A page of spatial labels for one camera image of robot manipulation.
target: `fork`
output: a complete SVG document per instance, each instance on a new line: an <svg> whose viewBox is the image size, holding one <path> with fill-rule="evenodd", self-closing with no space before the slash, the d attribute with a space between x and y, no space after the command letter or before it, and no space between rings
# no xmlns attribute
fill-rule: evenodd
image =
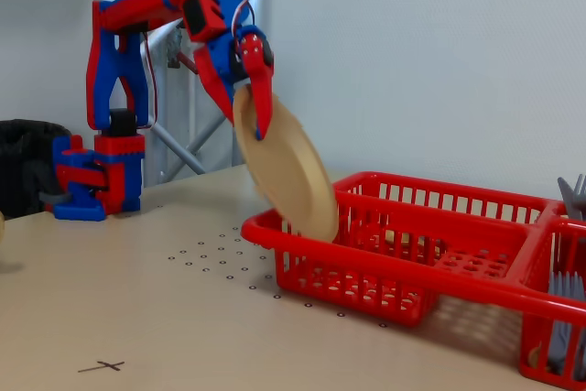
<svg viewBox="0 0 586 391"><path fill-rule="evenodd" d="M568 217L573 220L583 221L586 215L582 210L586 210L586 179L582 183L583 175L578 176L574 190L564 178L558 178L559 191L561 198L566 206Z"/></svg>

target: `wire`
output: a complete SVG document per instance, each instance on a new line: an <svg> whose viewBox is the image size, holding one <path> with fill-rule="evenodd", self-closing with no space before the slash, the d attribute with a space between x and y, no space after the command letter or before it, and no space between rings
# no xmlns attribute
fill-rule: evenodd
<svg viewBox="0 0 586 391"><path fill-rule="evenodd" d="M155 79L155 70L153 69L153 60L150 58L150 50L148 48L148 34L143 32L143 36L145 37L145 52L146 52L146 63L148 64L148 70L150 71L150 78L153 81L153 94L155 95L155 121L153 124L149 125L148 123L143 128L150 128L157 122L158 117L158 98L157 98L157 80Z"/></svg>
<svg viewBox="0 0 586 391"><path fill-rule="evenodd" d="M250 0L243 0L236 7L236 9L234 11L234 14L232 16L232 24L230 26L230 29L231 29L231 32L232 32L232 37L234 38L234 43L235 43L236 49L238 49L238 39L236 38L236 27L238 26L238 18L240 17L240 15L242 13L242 10L243 10L243 8L244 8L245 5L248 5L248 8L250 9L251 16L253 17L253 24L255 23L255 10L250 5Z"/></svg>

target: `white wall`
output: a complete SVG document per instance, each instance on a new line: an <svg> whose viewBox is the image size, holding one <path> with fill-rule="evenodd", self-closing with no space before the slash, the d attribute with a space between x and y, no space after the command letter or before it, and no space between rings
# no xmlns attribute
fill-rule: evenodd
<svg viewBox="0 0 586 391"><path fill-rule="evenodd" d="M91 141L91 0L0 0L0 119ZM327 165L558 197L586 169L584 0L267 0L275 91ZM187 144L214 106L169 74L169 129ZM229 163L230 128L201 158Z"/></svg>
<svg viewBox="0 0 586 391"><path fill-rule="evenodd" d="M92 0L0 0L0 120L38 119L92 139L85 69Z"/></svg>
<svg viewBox="0 0 586 391"><path fill-rule="evenodd" d="M270 0L275 91L330 167L559 198L586 170L585 0Z"/></svg>

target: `red wire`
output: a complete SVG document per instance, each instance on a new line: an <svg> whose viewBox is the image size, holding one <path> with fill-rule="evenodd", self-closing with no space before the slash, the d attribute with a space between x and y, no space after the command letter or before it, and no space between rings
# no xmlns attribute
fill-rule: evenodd
<svg viewBox="0 0 586 391"><path fill-rule="evenodd" d="M191 61L191 59L185 55L183 52L179 52L179 54L177 54L177 60L179 60L181 63L183 63L183 65L189 69L190 71L192 71L193 73L195 73L196 75L198 74L198 68L195 65L195 63L193 61Z"/></svg>
<svg viewBox="0 0 586 391"><path fill-rule="evenodd" d="M157 80L155 79L155 70L153 69L153 60L150 58L150 50L148 49L148 34L143 32L145 36L145 51L146 51L146 63L150 70L150 78L153 80L153 93L155 94L155 121L152 125L146 124L146 127L151 127L157 122L158 118L158 97L157 97Z"/></svg>

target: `black object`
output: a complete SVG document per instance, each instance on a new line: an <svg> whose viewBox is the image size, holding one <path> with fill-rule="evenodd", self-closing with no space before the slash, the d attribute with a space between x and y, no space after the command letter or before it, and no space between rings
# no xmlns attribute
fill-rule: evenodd
<svg viewBox="0 0 586 391"><path fill-rule="evenodd" d="M7 219L43 211L40 192L62 193L52 159L58 136L71 132L41 121L0 121L0 212Z"/></svg>
<svg viewBox="0 0 586 391"><path fill-rule="evenodd" d="M109 137L125 137L136 135L136 115L128 109L110 110L110 128L103 132Z"/></svg>

